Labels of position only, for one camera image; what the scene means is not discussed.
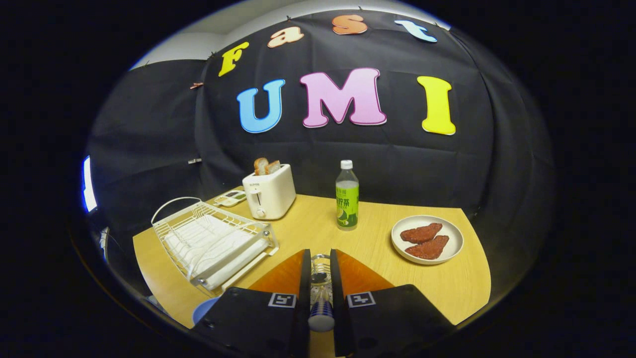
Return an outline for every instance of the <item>black fabric backdrop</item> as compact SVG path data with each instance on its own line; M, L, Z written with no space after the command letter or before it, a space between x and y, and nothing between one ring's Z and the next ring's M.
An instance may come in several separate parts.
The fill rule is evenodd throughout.
M331 21L339 15L363 17L368 30L356 35L337 35ZM395 20L425 25L437 43L421 41ZM300 27L304 37L268 48L270 36L290 26ZM222 54L247 41L236 68L218 76ZM355 68L380 71L377 91L387 115L383 125L361 126L330 120L320 128L306 128L307 89L303 75L326 73L342 88ZM450 115L457 132L453 136L425 132L425 90L418 76L441 78L453 87L449 92ZM249 133L240 125L237 94L257 88L254 98L258 118L268 111L263 85L285 79L281 88L282 116L263 133ZM197 147L206 165L221 169L218 180L240 183L253 170L257 157L280 160L292 167L299 194L335 196L340 160L352 159L361 182L360 198L397 204L461 207L476 211L487 180L492 155L493 123L488 92L469 54L448 31L432 24L376 11L327 11L281 22L257 31L220 50L207 63L204 103L197 111Z
M358 14L368 30L340 36L331 20ZM395 20L426 27L421 41ZM301 40L268 48L270 36L298 26ZM222 54L249 42L236 68L218 76ZM325 72L342 87L355 68L376 68L383 125L329 123L306 128L307 90L300 77ZM449 82L453 136L425 132L425 90L418 76ZM240 125L236 96L259 89L258 118L268 112L263 85L279 78L282 117L271 130ZM204 86L190 90L193 82ZM455 29L377 11L327 11L267 27L208 61L166 61L127 73L113 90L89 139L93 186L109 226L134 260L132 236L179 196L210 199L241 184L257 157L292 167L299 194L334 197L341 159L352 159L361 200L462 208L485 249L491 301L530 268L550 225L554 168L543 119L521 83L490 52ZM201 163L188 164L193 158ZM164 215L189 203L171 206Z

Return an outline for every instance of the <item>white wire dish rack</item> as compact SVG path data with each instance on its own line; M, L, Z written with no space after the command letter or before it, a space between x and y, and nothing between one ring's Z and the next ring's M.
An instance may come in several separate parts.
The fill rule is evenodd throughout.
M198 202L155 222L162 209L183 199ZM271 224L216 208L197 197L168 201L150 222L184 278L208 296L218 296L279 249Z

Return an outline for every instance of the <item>plastic bottle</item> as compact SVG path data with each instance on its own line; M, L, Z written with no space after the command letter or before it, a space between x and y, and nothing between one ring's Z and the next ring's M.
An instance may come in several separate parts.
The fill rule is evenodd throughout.
M353 172L352 161L340 161L340 175L336 179L336 222L341 230L353 230L358 223L360 183Z
M329 300L329 293L322 286L318 293L318 298L309 313L309 329L315 332L327 332L333 329L335 321L333 319L333 307Z

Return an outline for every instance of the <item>orange letter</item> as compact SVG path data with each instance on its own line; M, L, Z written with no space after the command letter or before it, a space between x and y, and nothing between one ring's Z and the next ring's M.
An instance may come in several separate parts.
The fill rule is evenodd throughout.
M243 42L239 46L232 48L223 54L223 64L221 65L221 72L219 72L219 77L225 75L236 67L234 61L238 61L240 56L243 54L243 49L247 48L249 43Z
M333 32L339 35L361 34L367 30L362 22L364 19L358 15L342 15L333 18Z
M272 35L271 41L267 44L267 47L274 48L281 46L284 43L298 41L302 39L304 34L300 33L300 27L292 26L287 29L280 30Z
M452 89L450 83L441 78L428 76L419 76L417 83L426 91L426 106L429 112L422 121L422 129L447 136L455 134L455 125L450 122L448 106L448 91Z

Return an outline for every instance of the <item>yellow letter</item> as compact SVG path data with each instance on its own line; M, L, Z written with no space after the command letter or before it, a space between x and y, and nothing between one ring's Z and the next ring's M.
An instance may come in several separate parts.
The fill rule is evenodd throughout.
M422 128L427 132L455 134L455 125L450 122L450 108L448 107L448 91L450 83L435 77L419 76L417 82L426 90L426 106L428 114L422 121Z
M298 41L302 39L304 34L300 33L300 27L292 26L287 29L280 30L274 33L271 37L271 41L267 44L267 47L273 48L281 46L284 43Z
M235 61L238 61L243 51L249 46L248 42L243 42L239 46L232 48L230 51L227 51L223 54L223 64L221 65L221 72L219 72L219 77L225 75L236 67L234 64Z

